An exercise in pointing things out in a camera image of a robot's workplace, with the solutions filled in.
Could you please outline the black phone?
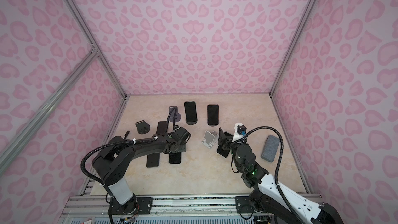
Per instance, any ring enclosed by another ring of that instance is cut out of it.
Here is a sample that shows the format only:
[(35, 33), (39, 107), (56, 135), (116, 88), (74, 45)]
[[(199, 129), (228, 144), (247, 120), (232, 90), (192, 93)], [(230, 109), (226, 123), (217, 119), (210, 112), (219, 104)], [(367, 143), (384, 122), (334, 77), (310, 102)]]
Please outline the black phone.
[(167, 134), (168, 127), (169, 127), (168, 121), (159, 121), (155, 133), (157, 135), (165, 135), (165, 134)]
[[(229, 132), (224, 132), (223, 135), (226, 137), (227, 141), (228, 141), (228, 140), (231, 141), (232, 138), (233, 138), (233, 135), (231, 135)], [(223, 144), (220, 143), (220, 139), (221, 139), (221, 138), (219, 138), (218, 148), (217, 148), (217, 154), (221, 155), (221, 156), (224, 157), (224, 158), (227, 158), (228, 155), (229, 155), (229, 153), (230, 153), (230, 152), (229, 152), (229, 149), (223, 149)]]
[(207, 106), (207, 119), (218, 119), (219, 120), (219, 105), (208, 105)]
[(181, 164), (181, 152), (169, 154), (169, 164)]
[(186, 119), (195, 119), (197, 117), (197, 108), (194, 101), (184, 103)]
[(146, 167), (156, 168), (160, 164), (160, 153), (153, 153), (147, 156)]

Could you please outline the white folding stand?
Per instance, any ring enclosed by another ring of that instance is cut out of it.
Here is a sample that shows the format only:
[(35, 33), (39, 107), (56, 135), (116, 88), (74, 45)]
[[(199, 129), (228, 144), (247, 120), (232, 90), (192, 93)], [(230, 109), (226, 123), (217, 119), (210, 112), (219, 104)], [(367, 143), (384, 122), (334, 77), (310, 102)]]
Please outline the white folding stand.
[(219, 133), (216, 131), (205, 131), (202, 144), (207, 148), (212, 148), (218, 142)]

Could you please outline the purple-grey round stand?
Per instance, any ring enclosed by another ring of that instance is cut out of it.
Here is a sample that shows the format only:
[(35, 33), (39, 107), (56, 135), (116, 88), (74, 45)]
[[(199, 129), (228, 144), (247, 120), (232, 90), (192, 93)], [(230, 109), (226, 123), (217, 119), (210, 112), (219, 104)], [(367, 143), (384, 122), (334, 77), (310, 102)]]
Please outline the purple-grey round stand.
[(169, 106), (169, 112), (171, 113), (169, 122), (180, 122), (181, 114), (179, 113), (177, 106)]

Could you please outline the black round stand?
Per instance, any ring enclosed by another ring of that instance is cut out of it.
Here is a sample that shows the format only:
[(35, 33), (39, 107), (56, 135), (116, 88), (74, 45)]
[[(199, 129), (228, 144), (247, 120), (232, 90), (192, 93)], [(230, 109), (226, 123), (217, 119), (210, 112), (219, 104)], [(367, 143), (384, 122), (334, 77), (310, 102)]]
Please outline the black round stand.
[(148, 133), (151, 129), (150, 124), (148, 124), (145, 120), (141, 120), (135, 123), (137, 128), (137, 133), (140, 135), (144, 135)]

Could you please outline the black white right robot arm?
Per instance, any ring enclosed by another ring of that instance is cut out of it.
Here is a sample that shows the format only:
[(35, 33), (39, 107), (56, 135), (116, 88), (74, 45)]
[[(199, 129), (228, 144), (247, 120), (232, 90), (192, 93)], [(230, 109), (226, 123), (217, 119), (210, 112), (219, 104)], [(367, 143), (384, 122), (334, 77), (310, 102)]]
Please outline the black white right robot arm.
[(260, 128), (248, 131), (241, 123), (235, 125), (233, 135), (219, 129), (219, 148), (229, 151), (231, 168), (240, 174), (248, 188), (253, 189), (247, 197), (236, 197), (236, 211), (244, 214), (267, 213), (287, 224), (341, 224), (338, 211), (332, 205), (323, 205), (311, 201), (279, 182), (278, 173), (282, 163), (284, 144), (281, 134), (273, 127), (265, 126), (273, 131), (280, 141), (280, 152), (274, 174), (256, 162), (256, 155), (247, 143), (249, 135)]

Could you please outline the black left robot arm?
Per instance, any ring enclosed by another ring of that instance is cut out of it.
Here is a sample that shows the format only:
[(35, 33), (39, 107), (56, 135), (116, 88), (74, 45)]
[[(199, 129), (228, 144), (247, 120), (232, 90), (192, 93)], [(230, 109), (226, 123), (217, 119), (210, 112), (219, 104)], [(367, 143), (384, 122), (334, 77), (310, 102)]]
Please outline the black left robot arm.
[(151, 138), (125, 140), (115, 136), (111, 141), (98, 147), (93, 153), (92, 166), (99, 178), (97, 181), (120, 205), (134, 198), (125, 179), (130, 162), (134, 159), (156, 153), (178, 153), (187, 144), (191, 134), (183, 127)]

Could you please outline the aluminium frame post right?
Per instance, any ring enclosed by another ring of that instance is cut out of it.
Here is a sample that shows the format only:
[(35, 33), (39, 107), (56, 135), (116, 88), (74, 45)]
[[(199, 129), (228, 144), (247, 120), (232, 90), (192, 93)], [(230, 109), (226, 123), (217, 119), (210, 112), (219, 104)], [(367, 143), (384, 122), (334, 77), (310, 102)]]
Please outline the aluminium frame post right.
[(304, 33), (305, 28), (306, 28), (306, 26), (311, 18), (311, 15), (312, 15), (318, 2), (319, 2), (319, 0), (308, 0), (307, 4), (303, 10), (303, 13), (300, 17), (300, 20), (298, 22), (298, 25), (295, 29), (295, 32), (292, 36), (292, 40), (291, 40), (291, 42), (288, 46), (288, 49), (285, 53), (281, 67), (278, 70), (278, 73), (277, 73), (276, 79), (272, 85), (271, 91), (269, 92), (270, 98), (273, 98), (276, 95), (277, 87), (278, 87), (279, 83), (282, 81), (282, 76), (286, 70), (289, 60), (291, 59), (296, 46), (299, 44), (300, 38), (301, 38), (302, 34)]

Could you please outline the aluminium frame post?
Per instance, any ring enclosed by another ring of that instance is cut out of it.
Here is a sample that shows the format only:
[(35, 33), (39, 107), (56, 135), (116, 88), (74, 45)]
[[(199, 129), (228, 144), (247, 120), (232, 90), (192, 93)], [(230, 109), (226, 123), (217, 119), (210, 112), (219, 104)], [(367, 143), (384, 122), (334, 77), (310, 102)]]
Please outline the aluminium frame post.
[(301, 38), (302, 34), (304, 33), (305, 28), (306, 28), (306, 26), (311, 18), (311, 15), (312, 15), (318, 2), (319, 2), (319, 0), (308, 0), (307, 4), (303, 10), (303, 13), (300, 17), (300, 20), (298, 22), (298, 25), (295, 29), (295, 32), (292, 36), (292, 40), (291, 40), (291, 42), (288, 46), (288, 49), (285, 53), (281, 67), (278, 70), (278, 73), (277, 73), (276, 79), (272, 85), (271, 91), (269, 92), (270, 98), (273, 98), (276, 95), (277, 87), (278, 87), (279, 83), (282, 81), (282, 76), (286, 70), (289, 60), (291, 59), (296, 46), (299, 44), (300, 38)]
[(81, 13), (79, 7), (77, 6), (75, 0), (63, 0), (66, 6), (68, 7), (70, 13), (72, 14), (73, 18), (75, 19), (77, 25), (81, 29), (83, 35), (86, 37), (87, 41), (91, 45), (94, 51), (98, 53), (99, 61), (101, 62), (102, 66), (105, 69), (105, 72), (110, 77), (111, 82), (116, 87), (119, 94), (122, 96), (123, 99), (127, 98), (127, 94), (125, 90), (122, 88), (119, 79), (117, 78), (115, 72), (111, 68), (111, 65), (107, 61), (106, 57), (104, 56), (101, 48), (98, 45), (96, 38), (93, 35), (92, 30), (90, 29), (88, 22), (86, 21), (85, 17)]

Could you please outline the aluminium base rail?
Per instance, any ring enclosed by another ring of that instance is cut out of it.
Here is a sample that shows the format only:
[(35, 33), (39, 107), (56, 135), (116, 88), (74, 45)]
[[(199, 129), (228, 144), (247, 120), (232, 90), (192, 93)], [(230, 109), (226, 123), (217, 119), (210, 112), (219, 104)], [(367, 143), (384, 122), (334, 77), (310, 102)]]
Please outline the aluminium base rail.
[[(236, 203), (243, 197), (248, 198), (248, 194), (234, 195), (143, 195), (137, 198), (152, 200), (149, 214), (138, 214), (142, 220), (148, 220), (150, 217), (164, 217), (171, 219), (173, 217), (237, 217), (242, 220), (243, 217), (249, 217), (251, 212), (239, 214)], [(73, 221), (85, 221), (89, 218), (100, 220), (102, 217), (109, 221), (109, 202), (105, 196), (76, 196), (70, 197), (61, 213), (59, 224), (71, 224)], [(252, 216), (263, 215), (266, 212), (255, 211)]]

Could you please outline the aluminium diagonal frame bar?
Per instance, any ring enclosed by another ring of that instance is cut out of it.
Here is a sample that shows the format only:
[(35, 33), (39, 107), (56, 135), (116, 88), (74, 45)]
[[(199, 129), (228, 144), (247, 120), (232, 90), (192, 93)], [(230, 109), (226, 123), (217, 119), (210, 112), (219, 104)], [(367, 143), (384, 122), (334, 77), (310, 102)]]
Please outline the aluminium diagonal frame bar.
[(11, 166), (27, 146), (34, 134), (43, 126), (49, 116), (60, 105), (72, 87), (79, 81), (81, 76), (97, 58), (97, 49), (92, 49), (77, 67), (68, 75), (64, 82), (55, 90), (47, 101), (35, 112), (31, 120), (17, 133), (9, 145), (1, 153), (1, 175)]

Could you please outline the aluminium frame post left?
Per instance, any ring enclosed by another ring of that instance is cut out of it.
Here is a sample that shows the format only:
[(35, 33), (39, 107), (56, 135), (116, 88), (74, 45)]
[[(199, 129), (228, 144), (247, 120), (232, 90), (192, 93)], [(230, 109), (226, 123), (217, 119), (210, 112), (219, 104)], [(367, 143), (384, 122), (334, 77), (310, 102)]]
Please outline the aluminium frame post left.
[(83, 35), (86, 37), (87, 41), (91, 45), (94, 51), (98, 53), (99, 61), (101, 62), (102, 66), (105, 69), (105, 72), (110, 77), (111, 82), (116, 87), (119, 94), (122, 96), (123, 99), (127, 98), (127, 94), (125, 90), (122, 88), (119, 79), (117, 78), (115, 72), (111, 68), (111, 65), (107, 61), (106, 57), (104, 56), (101, 48), (98, 45), (96, 38), (93, 35), (92, 30), (90, 29), (88, 22), (86, 21), (85, 17), (81, 13), (79, 7), (77, 6), (75, 0), (63, 0), (66, 6), (68, 7), (70, 13), (72, 14), (73, 18), (75, 19), (77, 25), (81, 29)]

